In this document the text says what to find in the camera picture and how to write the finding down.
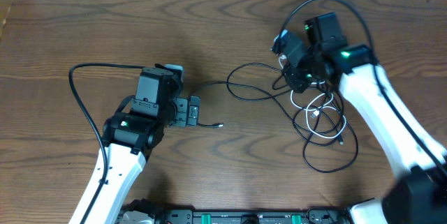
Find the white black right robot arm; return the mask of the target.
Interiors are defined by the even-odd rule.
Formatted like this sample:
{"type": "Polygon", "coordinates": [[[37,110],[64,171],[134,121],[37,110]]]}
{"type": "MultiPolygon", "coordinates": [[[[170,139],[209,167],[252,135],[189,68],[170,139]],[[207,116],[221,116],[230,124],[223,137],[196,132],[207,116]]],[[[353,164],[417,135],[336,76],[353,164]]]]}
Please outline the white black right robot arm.
{"type": "Polygon", "coordinates": [[[382,199],[349,207],[352,223],[445,223],[446,148],[416,120],[366,45],[349,45],[334,13],[305,22],[309,44],[282,29],[273,52],[295,92],[326,81],[360,113],[397,180],[382,199]]]}

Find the black cable blue connector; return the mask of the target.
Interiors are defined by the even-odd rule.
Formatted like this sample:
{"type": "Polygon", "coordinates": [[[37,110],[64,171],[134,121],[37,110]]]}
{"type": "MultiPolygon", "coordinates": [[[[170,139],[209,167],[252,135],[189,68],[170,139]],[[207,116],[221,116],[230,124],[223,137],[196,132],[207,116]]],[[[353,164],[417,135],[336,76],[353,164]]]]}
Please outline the black cable blue connector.
{"type": "Polygon", "coordinates": [[[326,147],[336,141],[343,144],[342,133],[347,125],[342,113],[344,106],[339,105],[326,81],[313,81],[306,90],[318,91],[319,94],[304,105],[295,100],[298,93],[289,89],[290,103],[296,109],[292,117],[293,127],[299,133],[307,133],[305,141],[314,146],[326,147]]]}

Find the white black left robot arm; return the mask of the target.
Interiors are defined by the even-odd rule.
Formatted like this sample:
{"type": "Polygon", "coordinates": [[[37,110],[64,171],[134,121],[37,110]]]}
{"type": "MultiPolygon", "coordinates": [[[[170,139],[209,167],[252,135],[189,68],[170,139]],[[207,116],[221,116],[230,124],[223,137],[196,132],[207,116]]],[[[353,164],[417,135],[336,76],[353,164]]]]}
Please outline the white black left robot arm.
{"type": "Polygon", "coordinates": [[[101,130],[87,121],[100,149],[71,223],[114,223],[130,188],[168,127],[198,124],[200,99],[181,98],[184,69],[173,64],[140,68],[137,91],[127,96],[101,130]]]}

